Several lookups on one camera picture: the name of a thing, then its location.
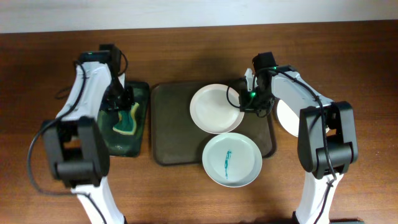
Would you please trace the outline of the pale green plate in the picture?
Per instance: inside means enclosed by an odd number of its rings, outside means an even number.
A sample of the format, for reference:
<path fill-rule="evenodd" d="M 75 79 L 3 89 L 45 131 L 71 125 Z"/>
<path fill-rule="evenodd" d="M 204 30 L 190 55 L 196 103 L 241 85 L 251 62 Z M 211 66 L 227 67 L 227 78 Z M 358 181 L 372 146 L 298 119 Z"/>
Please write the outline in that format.
<path fill-rule="evenodd" d="M 262 169 L 262 155 L 253 140 L 238 133 L 219 134 L 208 141 L 202 152 L 206 174 L 225 187 L 244 187 Z"/>

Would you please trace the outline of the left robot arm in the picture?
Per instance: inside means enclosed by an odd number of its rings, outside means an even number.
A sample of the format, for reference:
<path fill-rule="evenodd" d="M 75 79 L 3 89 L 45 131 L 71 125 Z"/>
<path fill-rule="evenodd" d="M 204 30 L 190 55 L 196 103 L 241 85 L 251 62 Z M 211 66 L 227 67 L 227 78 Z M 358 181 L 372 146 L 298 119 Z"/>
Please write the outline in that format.
<path fill-rule="evenodd" d="M 50 171 L 76 196 L 90 222 L 125 223 L 109 184 L 109 149 L 98 114 L 132 108 L 133 90 L 124 84 L 126 56 L 114 44 L 83 52 L 75 62 L 76 78 L 67 102 L 53 120 L 44 121 L 43 137 Z"/>

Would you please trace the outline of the black water tray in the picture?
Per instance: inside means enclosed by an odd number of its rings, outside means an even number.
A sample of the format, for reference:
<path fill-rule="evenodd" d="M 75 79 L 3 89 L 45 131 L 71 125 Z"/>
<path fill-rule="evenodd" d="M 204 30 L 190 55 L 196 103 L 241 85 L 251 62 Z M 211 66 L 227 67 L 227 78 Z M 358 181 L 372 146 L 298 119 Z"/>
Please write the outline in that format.
<path fill-rule="evenodd" d="M 98 126 L 102 137 L 112 156 L 137 157 L 141 151 L 142 135 L 144 133 L 147 106 L 149 103 L 149 84 L 146 82 L 126 82 L 125 87 L 132 87 L 134 103 L 139 103 L 136 111 L 137 129 L 134 135 L 122 135 L 113 131 L 113 126 L 119 121 L 118 111 L 99 111 Z"/>

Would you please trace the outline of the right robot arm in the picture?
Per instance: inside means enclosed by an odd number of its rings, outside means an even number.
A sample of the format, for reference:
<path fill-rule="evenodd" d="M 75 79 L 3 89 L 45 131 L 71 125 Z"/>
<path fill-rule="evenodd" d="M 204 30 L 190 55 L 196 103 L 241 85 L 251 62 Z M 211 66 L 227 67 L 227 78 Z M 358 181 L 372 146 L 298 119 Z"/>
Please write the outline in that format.
<path fill-rule="evenodd" d="M 268 116 L 284 102 L 298 116 L 298 159 L 305 171 L 302 198 L 293 212 L 295 223 L 329 223 L 336 188 L 358 159 L 352 106 L 335 102 L 306 83 L 290 65 L 278 65 L 272 52 L 252 59 L 240 92 L 239 109 Z"/>

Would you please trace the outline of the brown serving tray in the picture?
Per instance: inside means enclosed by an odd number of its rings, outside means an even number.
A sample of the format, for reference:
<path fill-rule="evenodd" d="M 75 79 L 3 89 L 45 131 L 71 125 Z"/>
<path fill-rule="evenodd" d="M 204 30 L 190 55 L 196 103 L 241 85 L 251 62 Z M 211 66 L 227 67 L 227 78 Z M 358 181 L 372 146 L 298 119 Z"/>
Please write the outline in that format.
<path fill-rule="evenodd" d="M 207 82 L 160 83 L 150 96 L 151 146 L 153 158 L 162 166 L 200 164 L 202 152 L 213 134 L 201 130 L 190 116 L 195 92 Z M 277 151 L 272 116 L 259 118 L 246 113 L 233 130 L 253 140 L 264 159 Z"/>

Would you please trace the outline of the white plate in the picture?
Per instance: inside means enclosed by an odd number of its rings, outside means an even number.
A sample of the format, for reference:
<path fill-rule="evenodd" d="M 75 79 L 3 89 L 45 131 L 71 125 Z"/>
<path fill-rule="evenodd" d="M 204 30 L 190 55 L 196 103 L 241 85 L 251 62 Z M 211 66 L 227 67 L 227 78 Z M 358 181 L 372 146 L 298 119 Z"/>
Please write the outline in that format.
<path fill-rule="evenodd" d="M 190 102 L 190 116 L 203 131 L 223 134 L 236 129 L 244 118 L 239 108 L 239 93 L 223 84 L 200 88 Z"/>
<path fill-rule="evenodd" d="M 299 100 L 288 102 L 279 99 L 276 105 L 276 115 L 280 125 L 291 135 L 299 135 L 300 110 L 309 106 L 319 107 L 316 101 Z"/>

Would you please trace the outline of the green yellow sponge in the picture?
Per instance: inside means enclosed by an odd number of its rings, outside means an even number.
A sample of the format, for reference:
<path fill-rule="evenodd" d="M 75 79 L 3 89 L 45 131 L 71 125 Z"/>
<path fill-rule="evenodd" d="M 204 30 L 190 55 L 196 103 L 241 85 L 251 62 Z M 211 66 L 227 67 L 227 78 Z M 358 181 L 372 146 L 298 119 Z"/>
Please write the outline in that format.
<path fill-rule="evenodd" d="M 129 110 L 119 111 L 119 121 L 113 126 L 113 131 L 122 135 L 134 135 L 137 129 L 135 115 L 138 108 L 139 103 L 134 103 Z"/>

